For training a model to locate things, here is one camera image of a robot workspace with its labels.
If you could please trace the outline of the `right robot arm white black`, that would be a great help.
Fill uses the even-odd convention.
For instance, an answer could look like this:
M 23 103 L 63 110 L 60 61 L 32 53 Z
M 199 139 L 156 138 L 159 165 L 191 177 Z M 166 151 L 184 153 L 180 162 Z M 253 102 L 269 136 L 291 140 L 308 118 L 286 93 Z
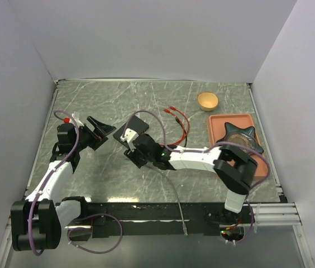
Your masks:
M 257 162 L 237 146 L 222 145 L 208 149 L 174 146 L 168 150 L 148 134 L 137 134 L 128 129 L 120 140 L 127 144 L 125 155 L 138 168 L 150 163 L 160 170 L 202 170 L 218 175 L 227 187 L 223 217 L 236 222 L 242 217 L 245 198 L 257 169 Z

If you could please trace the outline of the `black network switch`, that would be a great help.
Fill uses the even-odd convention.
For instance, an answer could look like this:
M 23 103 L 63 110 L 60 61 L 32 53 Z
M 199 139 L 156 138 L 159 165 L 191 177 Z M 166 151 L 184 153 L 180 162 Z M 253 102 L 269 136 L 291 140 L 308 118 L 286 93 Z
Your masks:
M 122 144 L 125 148 L 129 148 L 128 143 L 126 141 L 121 141 L 121 135 L 123 134 L 123 130 L 126 124 L 121 126 L 114 134 L 113 138 Z M 149 129 L 149 124 L 144 120 L 138 118 L 137 116 L 133 116 L 132 119 L 128 123 L 128 128 L 137 132 L 138 135 L 145 133 Z

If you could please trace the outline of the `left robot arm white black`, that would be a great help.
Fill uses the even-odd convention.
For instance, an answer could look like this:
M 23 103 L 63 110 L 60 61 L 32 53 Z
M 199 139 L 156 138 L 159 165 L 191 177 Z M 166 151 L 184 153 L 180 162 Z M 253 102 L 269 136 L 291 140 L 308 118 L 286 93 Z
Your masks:
M 71 221 L 84 224 L 89 219 L 87 201 L 83 197 L 58 201 L 60 191 L 71 179 L 80 161 L 80 152 L 96 150 L 116 130 L 93 117 L 89 128 L 77 114 L 67 115 L 57 127 L 57 142 L 52 148 L 48 170 L 37 187 L 22 201 L 11 206 L 12 247 L 15 251 L 31 250 L 39 256 L 55 249 L 61 232 Z

